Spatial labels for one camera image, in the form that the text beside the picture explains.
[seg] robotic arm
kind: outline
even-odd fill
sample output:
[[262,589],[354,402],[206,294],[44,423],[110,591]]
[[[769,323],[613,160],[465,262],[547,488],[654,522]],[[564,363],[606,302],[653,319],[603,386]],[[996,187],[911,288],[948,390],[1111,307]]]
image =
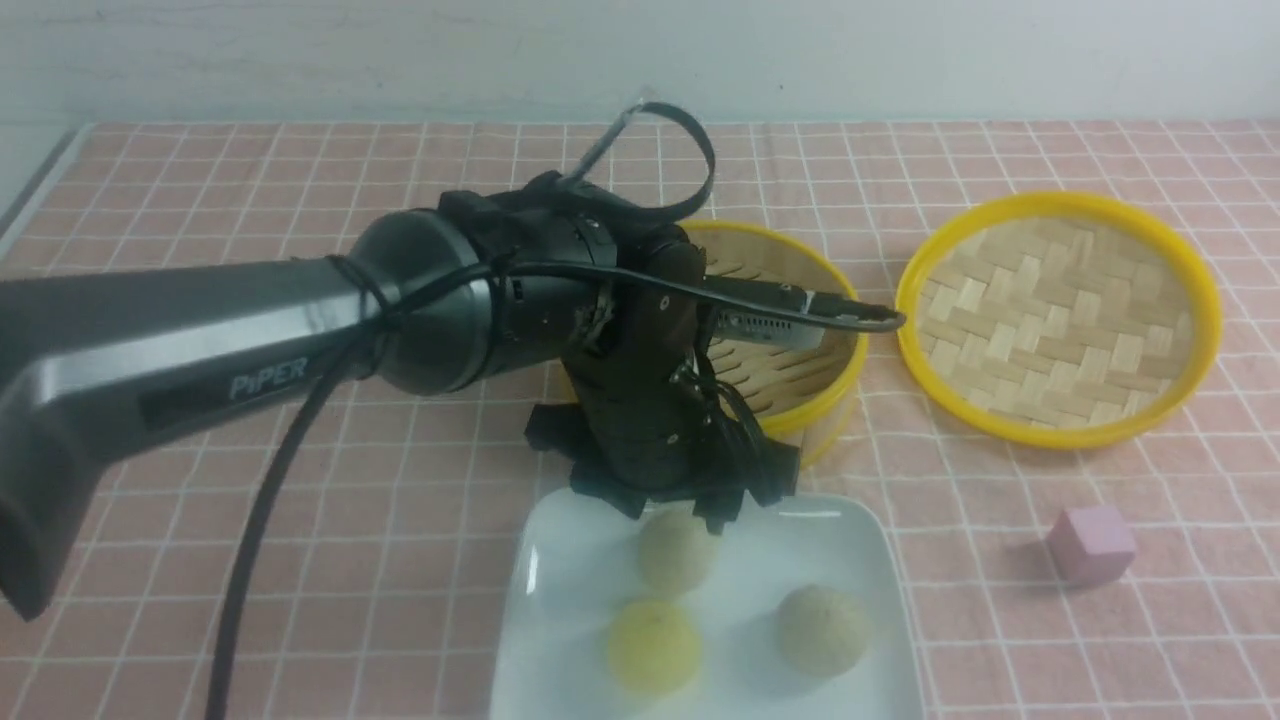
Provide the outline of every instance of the robotic arm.
[[577,402],[536,407],[526,436],[576,461],[575,491],[630,516],[648,501],[694,500],[718,532],[744,492],[762,503],[794,493],[795,448],[760,433],[705,357],[712,334],[730,332],[721,311],[849,332],[888,332],[902,316],[704,277],[705,258],[675,223],[710,192],[710,141],[677,108],[639,109],[703,149],[709,174],[695,196],[646,209],[582,182],[616,123],[568,177],[447,192],[434,210],[378,219],[347,256],[0,283],[10,605],[26,619],[49,606],[110,465],[375,373],[430,396],[559,359]]

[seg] white wall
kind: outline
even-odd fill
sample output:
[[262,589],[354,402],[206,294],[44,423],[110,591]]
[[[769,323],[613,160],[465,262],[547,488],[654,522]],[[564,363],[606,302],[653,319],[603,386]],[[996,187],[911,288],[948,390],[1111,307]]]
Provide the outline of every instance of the white wall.
[[0,0],[0,120],[1280,115],[1280,0]]

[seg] ball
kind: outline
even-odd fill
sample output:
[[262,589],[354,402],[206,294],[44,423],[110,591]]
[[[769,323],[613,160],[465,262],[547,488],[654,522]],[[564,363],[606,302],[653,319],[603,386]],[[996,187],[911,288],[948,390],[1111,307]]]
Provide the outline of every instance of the ball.
[[719,538],[687,510],[666,510],[640,528],[640,574],[662,597],[696,588],[716,562]]
[[835,678],[867,652],[872,625],[851,596],[824,585],[806,585],[778,606],[778,644],[796,670]]
[[609,671],[623,688],[658,697],[682,688],[698,674],[703,642],[689,615],[660,600],[622,609],[609,626]]

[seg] grid pattern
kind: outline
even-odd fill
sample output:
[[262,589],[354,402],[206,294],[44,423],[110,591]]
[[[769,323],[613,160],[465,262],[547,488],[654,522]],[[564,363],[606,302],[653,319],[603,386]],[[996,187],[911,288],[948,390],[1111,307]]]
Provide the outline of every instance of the grid pattern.
[[[489,192],[579,156],[594,126],[101,126],[8,252],[6,277],[315,256],[440,191]],[[863,413],[804,479],[890,530],[931,717],[1252,719],[1280,712],[1280,122],[714,126],[705,214],[812,243],[890,301],[970,204],[1073,188],[1192,238],[1226,311],[1176,418],[1051,454],[928,404],[872,341]],[[640,202],[700,181],[637,126],[596,182]],[[516,537],[566,466],[520,439],[545,368],[442,398],[340,388],[273,518],[234,683],[238,717],[481,717]],[[0,717],[198,716],[214,612],[250,492],[292,409],[138,457],[104,480],[54,607],[0,612]],[[1039,538],[1117,505],[1129,575],[1064,592]]]

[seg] square plate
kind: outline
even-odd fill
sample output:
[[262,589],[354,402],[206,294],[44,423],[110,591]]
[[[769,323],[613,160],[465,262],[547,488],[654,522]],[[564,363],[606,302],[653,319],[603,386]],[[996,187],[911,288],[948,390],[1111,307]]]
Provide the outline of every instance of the square plate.
[[[639,529],[568,489],[538,503],[507,594],[492,720],[924,717],[884,530],[867,507],[835,496],[767,509],[748,498],[710,577],[678,601],[703,637],[699,676],[659,701],[631,697],[612,679],[604,646],[614,614],[646,596]],[[795,673],[774,638],[782,598],[809,583],[854,594],[877,629],[859,664],[826,683]]]

